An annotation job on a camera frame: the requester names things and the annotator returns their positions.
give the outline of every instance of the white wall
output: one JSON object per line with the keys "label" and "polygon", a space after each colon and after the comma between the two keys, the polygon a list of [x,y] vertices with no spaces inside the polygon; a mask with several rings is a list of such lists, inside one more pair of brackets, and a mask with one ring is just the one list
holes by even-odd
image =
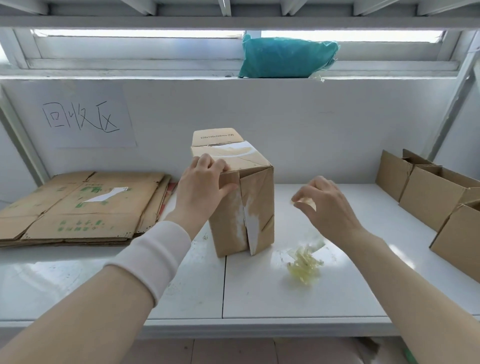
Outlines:
{"label": "white wall", "polygon": [[0,210],[35,189],[32,175],[0,123]]}
{"label": "white wall", "polygon": [[[276,182],[322,174],[373,182],[381,150],[421,152],[453,80],[127,80],[136,148],[55,149],[22,81],[6,92],[48,172],[164,170],[181,175],[194,130],[233,127],[275,166]],[[46,80],[43,83],[60,81]]]}
{"label": "white wall", "polygon": [[477,85],[467,96],[435,163],[480,180],[480,92]]}

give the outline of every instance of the open cardboard box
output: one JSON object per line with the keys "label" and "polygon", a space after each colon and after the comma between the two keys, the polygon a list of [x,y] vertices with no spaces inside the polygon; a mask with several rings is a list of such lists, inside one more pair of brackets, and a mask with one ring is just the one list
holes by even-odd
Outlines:
{"label": "open cardboard box", "polygon": [[406,149],[403,149],[402,155],[403,157],[399,158],[384,150],[380,158],[380,167],[375,180],[375,183],[397,202],[402,197],[413,168],[416,165],[433,165],[433,162]]}
{"label": "open cardboard box", "polygon": [[458,205],[430,249],[480,283],[480,201]]}
{"label": "open cardboard box", "polygon": [[480,199],[480,181],[440,166],[415,167],[400,206],[435,231],[458,204]]}
{"label": "open cardboard box", "polygon": [[0,246],[126,244],[155,224],[169,179],[160,172],[55,176],[0,211]]}
{"label": "open cardboard box", "polygon": [[192,154],[224,159],[230,171],[220,175],[220,188],[235,183],[209,219],[218,257],[250,250],[254,255],[274,242],[273,167],[232,128],[193,133]]}

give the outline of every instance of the person's left hand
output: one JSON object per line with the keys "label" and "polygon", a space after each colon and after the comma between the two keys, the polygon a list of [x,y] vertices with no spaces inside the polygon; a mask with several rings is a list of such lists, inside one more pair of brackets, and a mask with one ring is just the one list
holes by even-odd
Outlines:
{"label": "person's left hand", "polygon": [[229,183],[219,188],[220,173],[230,167],[223,159],[214,161],[209,154],[194,157],[177,187],[177,204],[165,220],[182,226],[193,240],[227,194],[237,189]]}

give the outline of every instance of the hand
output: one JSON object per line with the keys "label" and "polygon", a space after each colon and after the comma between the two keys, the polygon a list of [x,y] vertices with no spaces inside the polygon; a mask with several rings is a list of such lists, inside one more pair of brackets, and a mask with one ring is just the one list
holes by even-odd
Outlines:
{"label": "hand", "polygon": [[227,194],[237,189],[229,183],[218,187],[220,173],[230,167],[223,159],[214,161],[208,154],[194,157],[177,187],[177,204],[165,220],[182,226],[193,240]]}
{"label": "hand", "polygon": [[[299,202],[303,198],[311,198],[316,211],[309,204]],[[300,188],[292,202],[324,237],[342,250],[348,248],[358,234],[368,234],[337,185],[324,177],[315,177]]]}

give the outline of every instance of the tiled floor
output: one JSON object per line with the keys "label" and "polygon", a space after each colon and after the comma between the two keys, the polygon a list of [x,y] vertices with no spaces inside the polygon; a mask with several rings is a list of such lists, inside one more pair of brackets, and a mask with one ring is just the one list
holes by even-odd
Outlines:
{"label": "tiled floor", "polygon": [[351,338],[139,340],[122,364],[406,364],[393,348],[374,355]]}

